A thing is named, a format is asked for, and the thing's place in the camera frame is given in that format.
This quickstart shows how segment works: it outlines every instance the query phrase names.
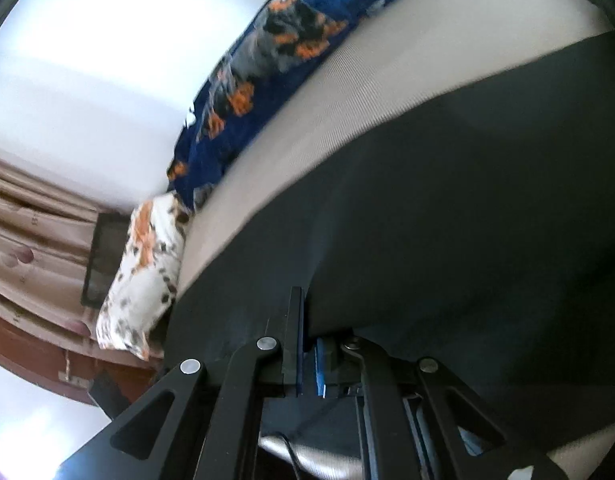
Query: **beige curtain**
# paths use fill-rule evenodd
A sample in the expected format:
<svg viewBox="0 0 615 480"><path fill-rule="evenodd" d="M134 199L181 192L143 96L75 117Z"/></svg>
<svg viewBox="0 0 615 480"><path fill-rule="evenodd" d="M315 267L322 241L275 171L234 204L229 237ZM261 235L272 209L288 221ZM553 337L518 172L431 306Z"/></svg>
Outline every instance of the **beige curtain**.
<svg viewBox="0 0 615 480"><path fill-rule="evenodd" d="M0 317L61 348L145 367L99 349L98 311L81 306L96 204L0 162Z"/></svg>

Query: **wire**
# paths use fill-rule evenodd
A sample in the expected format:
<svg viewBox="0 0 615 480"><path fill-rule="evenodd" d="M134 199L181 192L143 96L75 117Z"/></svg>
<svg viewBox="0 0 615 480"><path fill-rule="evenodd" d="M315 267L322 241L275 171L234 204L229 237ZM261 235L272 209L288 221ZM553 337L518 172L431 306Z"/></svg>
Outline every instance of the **wire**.
<svg viewBox="0 0 615 480"><path fill-rule="evenodd" d="M281 433L280 431L275 431L274 433L271 433L270 436L277 436L285 443L285 447L288 448L290 462L292 462L292 469L294 469L294 476L296 476L297 480L302 480L299 459L297 458L296 453L294 453L294 450L292 449L292 444L290 443L287 436L285 436L285 434Z"/></svg>

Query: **pillow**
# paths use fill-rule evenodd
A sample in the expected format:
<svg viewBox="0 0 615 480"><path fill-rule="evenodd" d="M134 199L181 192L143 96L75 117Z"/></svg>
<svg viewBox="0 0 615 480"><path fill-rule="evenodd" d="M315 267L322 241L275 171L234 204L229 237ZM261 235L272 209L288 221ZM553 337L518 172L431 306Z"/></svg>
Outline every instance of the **pillow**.
<svg viewBox="0 0 615 480"><path fill-rule="evenodd" d="M101 348L149 360L148 334L176 298L189 218L173 192L134 210L121 266L96 322Z"/></svg>
<svg viewBox="0 0 615 480"><path fill-rule="evenodd" d="M190 107L168 170L171 188L185 205L198 210L230 163L316 67L362 19L392 1L270 0Z"/></svg>

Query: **white pillow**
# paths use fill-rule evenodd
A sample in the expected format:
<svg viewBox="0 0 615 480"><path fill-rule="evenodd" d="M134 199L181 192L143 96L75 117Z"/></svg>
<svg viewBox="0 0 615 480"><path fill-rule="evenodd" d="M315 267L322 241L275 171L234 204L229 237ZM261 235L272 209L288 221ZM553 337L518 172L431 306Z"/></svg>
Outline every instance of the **white pillow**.
<svg viewBox="0 0 615 480"><path fill-rule="evenodd" d="M150 358L148 334L176 298L189 219L174 192L134 210L121 266L96 322L101 348Z"/></svg>

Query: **bed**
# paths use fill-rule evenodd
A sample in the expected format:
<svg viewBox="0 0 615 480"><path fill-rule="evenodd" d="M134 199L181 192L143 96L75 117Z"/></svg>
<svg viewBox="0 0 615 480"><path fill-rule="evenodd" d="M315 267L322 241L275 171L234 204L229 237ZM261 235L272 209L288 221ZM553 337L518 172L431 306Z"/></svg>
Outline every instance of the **bed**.
<svg viewBox="0 0 615 480"><path fill-rule="evenodd" d="M433 354L546 452L615 423L603 3L399 0L364 23L192 221L166 367L265 334L296 285L310 336ZM264 424L292 433L283 410ZM354 453L311 424L299 442Z"/></svg>

